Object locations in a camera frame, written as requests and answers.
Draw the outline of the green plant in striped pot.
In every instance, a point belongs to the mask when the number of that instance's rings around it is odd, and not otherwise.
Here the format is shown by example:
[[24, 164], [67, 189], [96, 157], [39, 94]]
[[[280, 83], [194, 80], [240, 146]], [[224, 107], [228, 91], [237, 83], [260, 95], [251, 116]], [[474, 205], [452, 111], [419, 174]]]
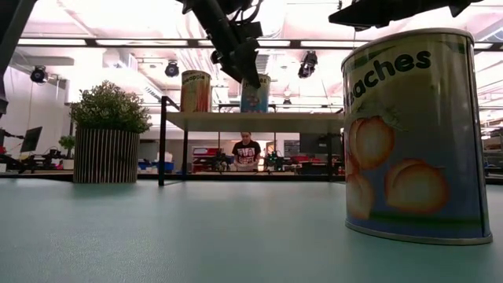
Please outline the green plant in striped pot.
[[75, 183], [134, 183], [140, 134], [151, 127], [149, 110], [135, 93], [105, 80], [80, 92], [75, 124]]

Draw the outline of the teal cherries can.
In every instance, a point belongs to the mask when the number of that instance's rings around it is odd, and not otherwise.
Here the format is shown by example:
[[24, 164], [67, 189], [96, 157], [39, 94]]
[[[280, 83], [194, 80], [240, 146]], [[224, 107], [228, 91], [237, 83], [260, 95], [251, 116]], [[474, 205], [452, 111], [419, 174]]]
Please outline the teal cherries can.
[[255, 88], [246, 79], [241, 81], [240, 111], [267, 113], [269, 108], [270, 77], [259, 74], [260, 87]]

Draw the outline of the orange pineapple can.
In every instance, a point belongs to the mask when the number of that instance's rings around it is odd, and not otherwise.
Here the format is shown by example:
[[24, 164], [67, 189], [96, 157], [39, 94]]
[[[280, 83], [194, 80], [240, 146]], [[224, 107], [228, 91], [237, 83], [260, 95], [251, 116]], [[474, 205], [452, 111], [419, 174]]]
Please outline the orange pineapple can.
[[181, 112], [209, 112], [211, 104], [211, 76], [203, 71], [182, 73]]

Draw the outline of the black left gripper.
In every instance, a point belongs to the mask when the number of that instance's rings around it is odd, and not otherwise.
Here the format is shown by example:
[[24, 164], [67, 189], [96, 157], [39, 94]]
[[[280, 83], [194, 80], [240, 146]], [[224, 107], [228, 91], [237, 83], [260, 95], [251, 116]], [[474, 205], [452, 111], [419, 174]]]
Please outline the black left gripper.
[[221, 23], [210, 30], [210, 41], [215, 50], [211, 61], [219, 63], [221, 71], [238, 83], [245, 80], [254, 88], [261, 82], [256, 68], [258, 37], [263, 36], [260, 22], [237, 24], [230, 21]]

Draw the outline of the black background monitor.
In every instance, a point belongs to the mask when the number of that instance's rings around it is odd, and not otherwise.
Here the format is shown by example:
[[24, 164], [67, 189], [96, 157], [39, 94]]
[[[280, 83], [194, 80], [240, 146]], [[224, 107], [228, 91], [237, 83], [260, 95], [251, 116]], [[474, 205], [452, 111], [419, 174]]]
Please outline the black background monitor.
[[39, 143], [40, 135], [42, 133], [42, 127], [31, 128], [26, 131], [24, 135], [24, 140], [21, 145], [21, 153], [34, 152]]

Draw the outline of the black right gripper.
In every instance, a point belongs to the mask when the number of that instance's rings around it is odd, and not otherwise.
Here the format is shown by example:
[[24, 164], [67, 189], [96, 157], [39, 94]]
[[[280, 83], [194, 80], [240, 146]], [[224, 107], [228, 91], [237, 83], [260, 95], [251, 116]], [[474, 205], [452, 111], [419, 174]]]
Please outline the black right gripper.
[[[402, 0], [396, 12], [396, 19], [401, 20], [433, 9], [448, 7], [452, 17], [457, 17], [472, 3], [482, 0]], [[384, 28], [392, 21], [395, 0], [352, 0], [345, 8], [331, 14], [331, 24], [353, 27], [356, 31], [370, 28]]]

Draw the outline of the blue peaches can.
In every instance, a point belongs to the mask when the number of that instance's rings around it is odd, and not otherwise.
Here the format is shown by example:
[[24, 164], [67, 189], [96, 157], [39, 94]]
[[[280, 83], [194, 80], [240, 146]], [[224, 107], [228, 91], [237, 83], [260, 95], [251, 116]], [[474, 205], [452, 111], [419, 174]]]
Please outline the blue peaches can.
[[492, 241], [474, 39], [388, 35], [342, 62], [346, 226], [423, 244]]

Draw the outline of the wooden shelf with black legs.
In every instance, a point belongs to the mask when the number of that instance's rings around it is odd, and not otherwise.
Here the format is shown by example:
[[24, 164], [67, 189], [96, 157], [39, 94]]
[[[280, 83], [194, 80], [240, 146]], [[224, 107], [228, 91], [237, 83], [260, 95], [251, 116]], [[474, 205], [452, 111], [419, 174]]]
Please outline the wooden shelf with black legs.
[[222, 113], [168, 112], [174, 102], [168, 96], [160, 99], [160, 143], [158, 185], [165, 183], [166, 125], [172, 123], [183, 130], [183, 141], [189, 132], [251, 132], [327, 134], [331, 137], [343, 128], [342, 113]]

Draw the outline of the person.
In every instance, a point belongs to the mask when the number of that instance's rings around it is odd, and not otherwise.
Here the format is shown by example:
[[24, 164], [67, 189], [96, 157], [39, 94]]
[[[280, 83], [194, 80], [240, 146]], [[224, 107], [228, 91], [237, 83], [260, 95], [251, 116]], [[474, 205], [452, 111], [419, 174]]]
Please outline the person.
[[241, 132], [241, 141], [233, 147], [233, 164], [237, 171], [257, 171], [259, 169], [260, 144], [252, 140], [250, 132]]

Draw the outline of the small background potted plant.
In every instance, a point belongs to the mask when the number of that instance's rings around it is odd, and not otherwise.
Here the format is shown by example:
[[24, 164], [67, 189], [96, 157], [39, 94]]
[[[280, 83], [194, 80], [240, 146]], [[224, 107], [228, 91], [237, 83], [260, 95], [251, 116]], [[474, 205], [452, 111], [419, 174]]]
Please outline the small background potted plant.
[[75, 147], [75, 137], [71, 135], [62, 136], [59, 140], [62, 149], [66, 151], [62, 160], [62, 167], [64, 170], [72, 171], [74, 169], [74, 157], [72, 150]]

